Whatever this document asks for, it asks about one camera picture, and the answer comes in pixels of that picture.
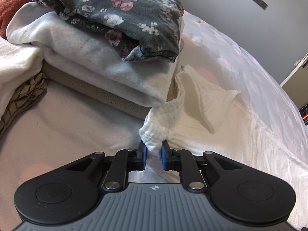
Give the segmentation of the white crinkled muslin garment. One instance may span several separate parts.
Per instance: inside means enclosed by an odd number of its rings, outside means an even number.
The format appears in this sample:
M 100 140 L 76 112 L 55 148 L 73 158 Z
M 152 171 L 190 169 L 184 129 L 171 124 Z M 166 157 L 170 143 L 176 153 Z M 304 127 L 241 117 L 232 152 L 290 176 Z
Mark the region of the white crinkled muslin garment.
M 175 98 L 153 107 L 139 130 L 148 165 L 162 173 L 164 141 L 195 155 L 216 152 L 288 182 L 296 192 L 289 222 L 307 226 L 307 128 L 299 112 L 283 113 L 281 123 L 269 126 L 238 91 L 212 84 L 191 66 L 180 70 L 175 84 Z

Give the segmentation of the folded white muslin garment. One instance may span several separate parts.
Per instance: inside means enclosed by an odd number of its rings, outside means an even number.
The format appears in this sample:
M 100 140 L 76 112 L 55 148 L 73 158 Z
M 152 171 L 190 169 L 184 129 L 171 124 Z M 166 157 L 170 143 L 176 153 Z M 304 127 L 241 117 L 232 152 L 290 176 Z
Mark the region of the folded white muslin garment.
M 43 52 L 31 44 L 15 45 L 1 38 L 1 115 L 17 87 L 42 69 Z

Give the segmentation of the beige folded garment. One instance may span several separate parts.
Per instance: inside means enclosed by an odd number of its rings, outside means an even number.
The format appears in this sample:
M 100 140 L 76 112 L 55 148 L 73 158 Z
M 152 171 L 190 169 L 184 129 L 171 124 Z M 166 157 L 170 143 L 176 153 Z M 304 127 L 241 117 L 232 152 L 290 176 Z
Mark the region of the beige folded garment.
M 144 119 L 174 91 L 178 63 L 124 62 L 103 39 L 41 43 L 43 71 L 54 81 Z

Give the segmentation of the white folded sweatshirt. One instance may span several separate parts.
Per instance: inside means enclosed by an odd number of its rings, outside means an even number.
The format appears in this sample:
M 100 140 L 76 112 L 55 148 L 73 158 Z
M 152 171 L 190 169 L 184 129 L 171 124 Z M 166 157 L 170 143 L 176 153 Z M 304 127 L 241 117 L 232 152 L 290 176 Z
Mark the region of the white folded sweatshirt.
M 166 103 L 178 69 L 164 60 L 124 62 L 104 35 L 80 30 L 37 3 L 16 12 L 6 36 L 13 44 L 38 46 L 51 66 L 146 107 Z

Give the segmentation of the beige bedroom door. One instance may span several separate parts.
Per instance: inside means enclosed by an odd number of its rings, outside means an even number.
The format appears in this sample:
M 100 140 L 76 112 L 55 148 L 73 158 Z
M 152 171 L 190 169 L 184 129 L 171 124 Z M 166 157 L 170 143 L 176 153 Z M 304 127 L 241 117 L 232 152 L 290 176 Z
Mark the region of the beige bedroom door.
M 300 110 L 307 105 L 308 95 L 307 54 L 296 65 L 295 69 L 280 84 L 296 107 Z

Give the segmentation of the dark floral folded garment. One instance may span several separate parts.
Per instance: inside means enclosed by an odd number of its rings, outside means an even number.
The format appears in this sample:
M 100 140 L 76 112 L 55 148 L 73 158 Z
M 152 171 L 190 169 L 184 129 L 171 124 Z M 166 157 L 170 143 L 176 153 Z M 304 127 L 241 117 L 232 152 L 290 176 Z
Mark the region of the dark floral folded garment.
M 102 34 L 124 61 L 174 62 L 180 52 L 179 0 L 33 0 L 71 25 Z

